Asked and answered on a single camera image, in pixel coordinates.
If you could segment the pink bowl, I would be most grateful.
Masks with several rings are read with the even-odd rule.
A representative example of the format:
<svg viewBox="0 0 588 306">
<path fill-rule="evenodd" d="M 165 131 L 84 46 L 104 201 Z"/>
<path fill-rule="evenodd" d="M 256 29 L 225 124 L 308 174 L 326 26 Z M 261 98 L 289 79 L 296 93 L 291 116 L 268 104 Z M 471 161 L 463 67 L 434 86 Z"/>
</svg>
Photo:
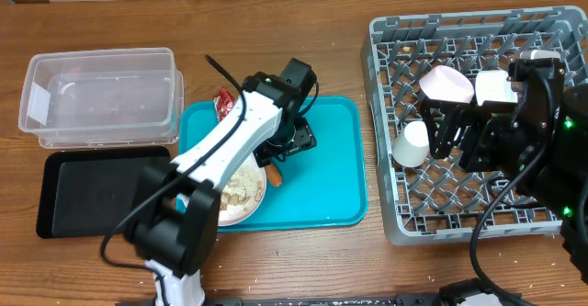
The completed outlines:
<svg viewBox="0 0 588 306">
<path fill-rule="evenodd" d="M 474 97 L 470 80 L 458 70 L 445 65 L 434 67 L 418 82 L 424 94 L 433 100 L 469 103 Z"/>
</svg>

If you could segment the white paper cup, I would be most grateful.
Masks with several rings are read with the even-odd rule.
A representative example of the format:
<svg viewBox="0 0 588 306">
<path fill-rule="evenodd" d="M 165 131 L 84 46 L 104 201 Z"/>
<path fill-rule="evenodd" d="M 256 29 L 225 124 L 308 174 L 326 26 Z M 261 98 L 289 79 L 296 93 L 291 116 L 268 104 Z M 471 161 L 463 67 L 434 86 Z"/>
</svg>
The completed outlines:
<svg viewBox="0 0 588 306">
<path fill-rule="evenodd" d="M 421 165 L 428 153 L 427 128 L 420 120 L 408 123 L 392 144 L 394 161 L 404 167 Z"/>
</svg>

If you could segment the orange carrot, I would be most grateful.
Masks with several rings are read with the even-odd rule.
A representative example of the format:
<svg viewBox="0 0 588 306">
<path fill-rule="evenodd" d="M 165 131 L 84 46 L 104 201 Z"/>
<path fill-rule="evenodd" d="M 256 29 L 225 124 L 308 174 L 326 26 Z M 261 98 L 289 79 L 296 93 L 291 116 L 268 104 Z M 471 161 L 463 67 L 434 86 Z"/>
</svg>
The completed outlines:
<svg viewBox="0 0 588 306">
<path fill-rule="evenodd" d="M 273 187 L 280 187 L 283 183 L 282 175 L 274 164 L 269 164 L 265 167 L 267 181 Z"/>
</svg>

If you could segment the white bowl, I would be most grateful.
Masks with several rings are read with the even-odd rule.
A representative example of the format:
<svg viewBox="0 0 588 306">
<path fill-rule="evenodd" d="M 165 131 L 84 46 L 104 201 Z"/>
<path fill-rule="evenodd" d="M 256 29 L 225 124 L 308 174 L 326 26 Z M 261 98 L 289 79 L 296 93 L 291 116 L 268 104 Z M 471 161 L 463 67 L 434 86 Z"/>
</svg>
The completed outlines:
<svg viewBox="0 0 588 306">
<path fill-rule="evenodd" d="M 508 73 L 503 70 L 481 71 L 475 78 L 475 97 L 482 106 L 485 101 L 516 103 L 518 95 L 507 80 Z"/>
</svg>

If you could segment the red snack wrapper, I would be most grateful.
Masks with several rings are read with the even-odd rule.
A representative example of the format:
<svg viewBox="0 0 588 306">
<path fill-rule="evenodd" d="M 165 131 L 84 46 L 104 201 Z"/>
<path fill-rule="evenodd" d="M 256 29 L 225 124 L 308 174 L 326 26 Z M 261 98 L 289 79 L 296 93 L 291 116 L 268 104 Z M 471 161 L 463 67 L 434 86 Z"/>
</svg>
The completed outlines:
<svg viewBox="0 0 588 306">
<path fill-rule="evenodd" d="M 231 112 L 234 102 L 234 96 L 225 87 L 222 87 L 213 97 L 218 122 L 221 122 Z"/>
</svg>

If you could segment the white plate with food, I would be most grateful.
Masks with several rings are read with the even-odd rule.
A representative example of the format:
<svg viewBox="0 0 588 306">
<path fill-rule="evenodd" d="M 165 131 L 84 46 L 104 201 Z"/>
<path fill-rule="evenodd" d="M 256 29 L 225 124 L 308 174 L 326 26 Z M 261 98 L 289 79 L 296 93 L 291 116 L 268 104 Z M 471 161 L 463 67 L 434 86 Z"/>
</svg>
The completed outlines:
<svg viewBox="0 0 588 306">
<path fill-rule="evenodd" d="M 266 184 L 265 169 L 250 154 L 221 192 L 219 226 L 231 226 L 250 217 L 263 201 Z"/>
</svg>

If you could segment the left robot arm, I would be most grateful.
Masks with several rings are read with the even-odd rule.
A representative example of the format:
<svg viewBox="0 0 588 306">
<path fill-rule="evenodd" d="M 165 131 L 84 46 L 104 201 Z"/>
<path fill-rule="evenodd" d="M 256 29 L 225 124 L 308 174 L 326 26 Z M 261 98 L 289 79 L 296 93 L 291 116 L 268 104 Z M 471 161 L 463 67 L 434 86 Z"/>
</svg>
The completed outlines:
<svg viewBox="0 0 588 306">
<path fill-rule="evenodd" d="M 278 74 L 258 72 L 237 87 L 230 113 L 197 145 L 141 172 L 125 239 L 153 273 L 155 305 L 200 305 L 198 271 L 216 241 L 221 191 L 249 155 L 264 167 L 307 151 L 317 141 L 305 99 L 318 90 L 315 72 L 291 59 Z"/>
</svg>

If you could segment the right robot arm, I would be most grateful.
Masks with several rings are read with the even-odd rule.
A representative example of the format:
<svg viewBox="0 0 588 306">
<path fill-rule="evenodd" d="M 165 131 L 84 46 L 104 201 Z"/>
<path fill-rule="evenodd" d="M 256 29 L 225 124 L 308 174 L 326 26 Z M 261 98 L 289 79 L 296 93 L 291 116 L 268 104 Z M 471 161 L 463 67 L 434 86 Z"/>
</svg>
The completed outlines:
<svg viewBox="0 0 588 306">
<path fill-rule="evenodd" d="M 587 85 L 566 86 L 564 74 L 558 56 L 528 52 L 474 80 L 439 65 L 419 81 L 419 113 L 435 159 L 459 148 L 463 170 L 499 171 L 556 214 L 563 247 L 585 276 Z"/>
</svg>

